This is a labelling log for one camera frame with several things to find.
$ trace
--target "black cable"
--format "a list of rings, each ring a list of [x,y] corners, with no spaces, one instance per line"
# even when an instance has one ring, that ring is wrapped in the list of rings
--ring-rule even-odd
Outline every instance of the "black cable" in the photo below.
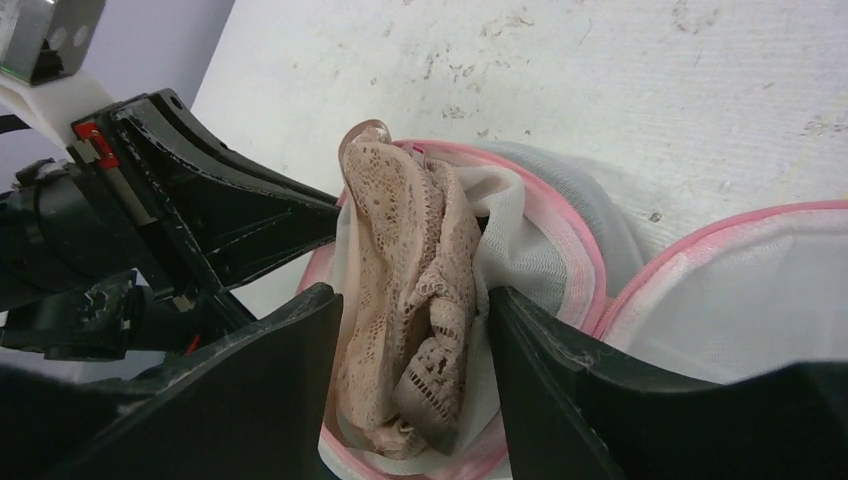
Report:
[[[29,128],[29,125],[18,118],[17,115],[0,115],[0,135]]]

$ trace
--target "mesh laundry bag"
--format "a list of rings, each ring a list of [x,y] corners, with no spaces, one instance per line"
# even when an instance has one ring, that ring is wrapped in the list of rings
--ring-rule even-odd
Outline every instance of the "mesh laundry bag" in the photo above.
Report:
[[[483,150],[436,141],[412,143],[428,158],[452,165],[474,215],[488,218],[474,257],[478,293],[512,285],[561,320],[594,331],[606,296],[603,260],[586,223],[564,197],[523,168]],[[350,222],[355,213],[346,197],[340,198],[343,208],[337,242],[314,253],[302,288],[327,281],[345,291],[340,285],[340,271],[344,270],[340,266],[350,259],[345,243],[353,233]],[[477,310],[469,333],[465,394],[452,454],[428,449],[412,459],[395,460],[366,451],[356,438],[346,435],[344,419],[330,412],[325,417],[320,450],[336,475],[476,479],[484,478],[503,461],[506,443],[483,325],[487,295],[478,294]],[[350,328],[343,320],[339,349],[349,340]]]
[[[595,334],[717,383],[848,359],[848,201],[774,207],[685,237],[625,288]]]
[[[479,146],[527,169],[554,187],[574,207],[601,250],[606,267],[607,296],[618,296],[645,266],[621,212],[601,185],[577,167],[573,159],[515,142],[485,142]]]

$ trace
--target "white bracket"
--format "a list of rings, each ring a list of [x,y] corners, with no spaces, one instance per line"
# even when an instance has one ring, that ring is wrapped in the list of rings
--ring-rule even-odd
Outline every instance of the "white bracket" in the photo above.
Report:
[[[30,87],[0,74],[0,103],[58,147],[76,141],[71,122],[115,103],[94,76],[80,70],[61,80]]]

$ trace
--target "red wire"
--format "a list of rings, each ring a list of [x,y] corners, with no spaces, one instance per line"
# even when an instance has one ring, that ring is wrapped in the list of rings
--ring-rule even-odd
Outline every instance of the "red wire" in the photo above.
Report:
[[[197,350],[197,347],[200,345],[200,335],[195,335],[194,340],[191,341],[191,345],[188,346],[185,353],[183,355],[189,355],[191,352]]]

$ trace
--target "beige lace garment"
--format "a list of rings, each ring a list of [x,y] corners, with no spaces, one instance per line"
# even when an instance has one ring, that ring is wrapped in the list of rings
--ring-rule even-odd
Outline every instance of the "beige lace garment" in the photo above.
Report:
[[[375,453],[450,453],[475,314],[477,221],[453,169],[391,145],[380,122],[351,131],[340,160],[355,207],[343,293],[355,300],[345,302],[353,330],[330,399]]]

